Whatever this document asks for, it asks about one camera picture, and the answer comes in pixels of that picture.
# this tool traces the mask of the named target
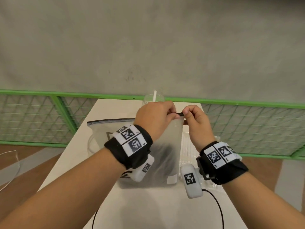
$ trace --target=person's left hand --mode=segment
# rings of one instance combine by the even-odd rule
[[[179,118],[172,101],[149,102],[138,110],[134,124],[144,128],[154,142],[172,120]]]

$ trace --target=concrete wall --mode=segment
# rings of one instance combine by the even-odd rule
[[[305,102],[303,0],[0,0],[0,89]]]

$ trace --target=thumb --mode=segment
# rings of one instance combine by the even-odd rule
[[[195,120],[193,114],[187,108],[183,109],[182,113],[183,113],[186,121],[188,122],[189,127],[192,127],[192,125],[197,123],[197,121]]]
[[[177,113],[170,113],[166,116],[166,124],[169,125],[169,123],[174,119],[180,119],[180,116]]]

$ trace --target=green fence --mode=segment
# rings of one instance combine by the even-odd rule
[[[143,96],[0,90],[0,144],[65,147],[99,98]],[[215,135],[242,156],[305,159],[305,104],[166,100],[201,103]]]

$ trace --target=green metal frame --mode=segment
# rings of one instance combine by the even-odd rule
[[[91,94],[91,93],[74,93],[74,92],[41,92],[41,91],[17,91],[17,90],[0,90],[3,95],[34,95],[34,96],[50,96],[53,100],[57,111],[64,119],[70,131],[75,134],[77,126],[70,116],[66,106],[61,97],[81,97],[81,98],[97,98],[97,99],[116,99],[116,100],[143,100],[144,96],[132,95],[108,95],[108,94]],[[253,101],[234,101],[234,100],[213,100],[201,98],[183,98],[183,97],[166,97],[165,100],[174,102],[192,102],[201,104],[226,104],[226,105],[242,105],[242,106],[256,106],[256,107],[270,107],[270,108],[296,108],[305,109],[305,104],[297,103],[270,103],[270,102],[253,102]],[[15,141],[0,141],[0,144],[11,145],[30,145],[30,146],[49,146],[49,147],[66,147],[67,144],[58,143],[37,143],[37,142],[15,142]],[[305,145],[296,150],[290,156],[279,155],[264,155],[264,154],[241,154],[242,157],[256,157],[256,158],[278,158],[278,159],[298,159],[305,160],[305,157],[300,155],[305,152]]]

